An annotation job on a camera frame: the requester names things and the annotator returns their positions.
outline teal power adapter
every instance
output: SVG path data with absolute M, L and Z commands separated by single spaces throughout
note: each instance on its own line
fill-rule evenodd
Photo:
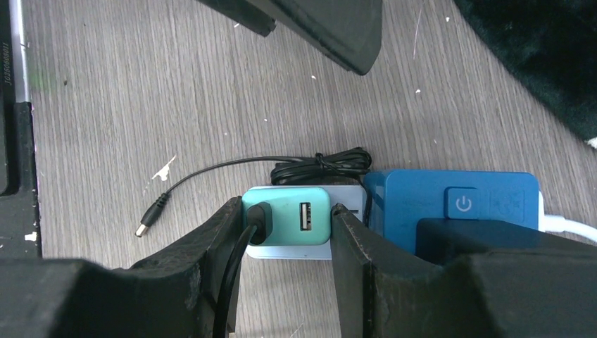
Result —
M 324 189 L 253 188 L 242 197 L 244 214 L 260 202 L 271 206 L 272 233 L 259 246 L 321 245 L 329 239 L 332 206 Z

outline metal connector tip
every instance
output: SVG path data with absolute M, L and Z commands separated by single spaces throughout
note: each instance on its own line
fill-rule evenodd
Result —
M 141 238 L 141 236 L 143 236 L 145 232 L 147 232 L 147 230 L 149 230 L 149 227 L 146 227 L 145 225 L 141 224 L 137 228 L 137 231 L 134 232 L 134 235 Z

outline wood grain surface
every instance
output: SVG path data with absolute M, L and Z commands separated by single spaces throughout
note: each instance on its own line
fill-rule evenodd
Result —
M 365 77 L 281 25 L 263 39 L 192 0 L 27 0 L 24 11 L 46 257 L 128 267 L 267 184 L 272 163 L 184 184 L 150 233 L 133 236 L 187 173 L 353 146 L 375 169 L 528 171 L 548 212 L 597 225 L 595 152 L 449 0 L 385 1 L 382 50 Z M 168 180 L 152 180 L 173 156 Z M 340 335 L 331 262 L 243 264 L 237 337 Z

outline black cable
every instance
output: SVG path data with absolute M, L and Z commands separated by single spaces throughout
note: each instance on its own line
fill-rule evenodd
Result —
M 241 265 L 242 256 L 246 250 L 247 245 L 252 236 L 257 230 L 257 225 L 250 224 L 241 233 L 239 240 L 234 245 L 226 268 L 224 269 L 224 275 L 222 277 L 222 283 L 220 284 L 220 291 L 218 292 L 218 302 L 215 306 L 215 315 L 213 318 L 213 337 L 224 338 L 226 337 L 226 329 L 228 325 L 228 311 L 230 310 L 230 299 L 232 298 L 232 290 L 234 289 L 234 281 L 237 278 L 239 267 Z
M 241 160 L 234 160 L 224 162 L 211 167 L 201 169 L 195 173 L 191 173 L 180 181 L 176 182 L 166 192 L 164 192 L 150 207 L 147 209 L 141 225 L 137 228 L 135 235 L 138 237 L 143 234 L 160 218 L 165 205 L 170 198 L 172 191 L 179 187 L 188 179 L 197 175 L 203 174 L 213 169 L 226 167 L 229 165 L 261 162 L 261 161 L 277 161 L 275 168 L 270 173 L 272 185 L 303 185 L 309 180 L 320 179 L 324 177 L 344 177 L 355 180 L 363 187 L 367 195 L 365 202 L 365 210 L 363 211 L 363 222 L 368 226 L 369 214 L 371 211 L 371 193 L 369 189 L 363 184 L 360 176 L 369 172 L 372 159 L 371 155 L 363 148 L 357 147 L 351 150 L 342 151 L 337 154 L 323 156 L 317 153 L 315 157 L 291 157 L 291 156 L 261 156 L 252 158 L 243 158 Z

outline dark green fabric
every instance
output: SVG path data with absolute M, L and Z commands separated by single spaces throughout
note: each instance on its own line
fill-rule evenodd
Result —
M 454 2 L 539 101 L 578 137 L 597 137 L 597 0 Z

